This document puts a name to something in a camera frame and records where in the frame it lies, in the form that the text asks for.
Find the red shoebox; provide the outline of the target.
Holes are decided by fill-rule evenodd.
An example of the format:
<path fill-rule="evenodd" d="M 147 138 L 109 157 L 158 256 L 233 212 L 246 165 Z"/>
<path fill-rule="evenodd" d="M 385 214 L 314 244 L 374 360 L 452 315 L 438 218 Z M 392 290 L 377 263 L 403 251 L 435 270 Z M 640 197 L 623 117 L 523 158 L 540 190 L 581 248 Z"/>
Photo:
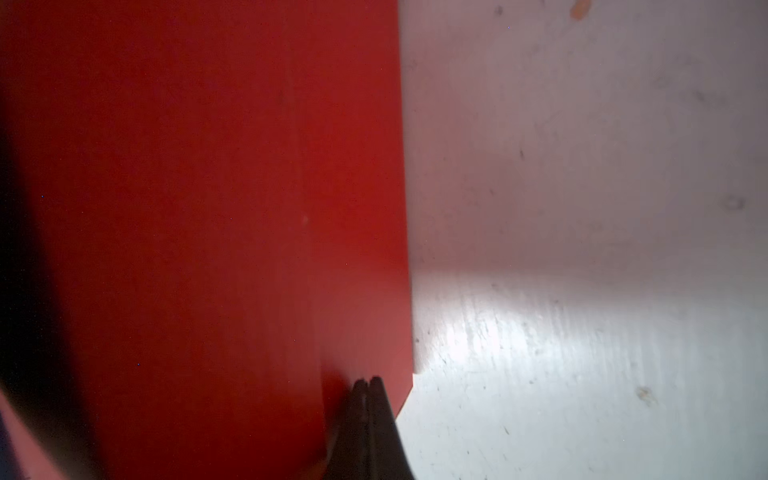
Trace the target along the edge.
<path fill-rule="evenodd" d="M 1 474 L 324 479 L 412 387 L 398 3 L 1 5 Z"/>

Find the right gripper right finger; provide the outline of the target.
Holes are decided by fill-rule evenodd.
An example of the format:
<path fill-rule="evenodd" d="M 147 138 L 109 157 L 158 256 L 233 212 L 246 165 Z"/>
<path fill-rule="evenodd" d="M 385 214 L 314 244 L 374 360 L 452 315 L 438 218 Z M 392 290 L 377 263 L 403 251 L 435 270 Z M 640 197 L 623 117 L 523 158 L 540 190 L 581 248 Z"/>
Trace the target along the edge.
<path fill-rule="evenodd" d="M 367 411 L 368 478 L 414 480 L 380 377 L 373 377 L 368 384 Z"/>

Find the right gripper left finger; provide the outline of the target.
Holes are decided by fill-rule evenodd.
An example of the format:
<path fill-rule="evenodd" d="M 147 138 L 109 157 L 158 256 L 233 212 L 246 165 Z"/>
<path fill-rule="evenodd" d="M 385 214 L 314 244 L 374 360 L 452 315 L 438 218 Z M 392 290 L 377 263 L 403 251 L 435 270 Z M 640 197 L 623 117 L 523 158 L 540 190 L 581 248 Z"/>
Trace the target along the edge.
<path fill-rule="evenodd" d="M 347 398 L 324 479 L 368 478 L 367 393 L 368 383 L 363 379 L 357 380 Z"/>

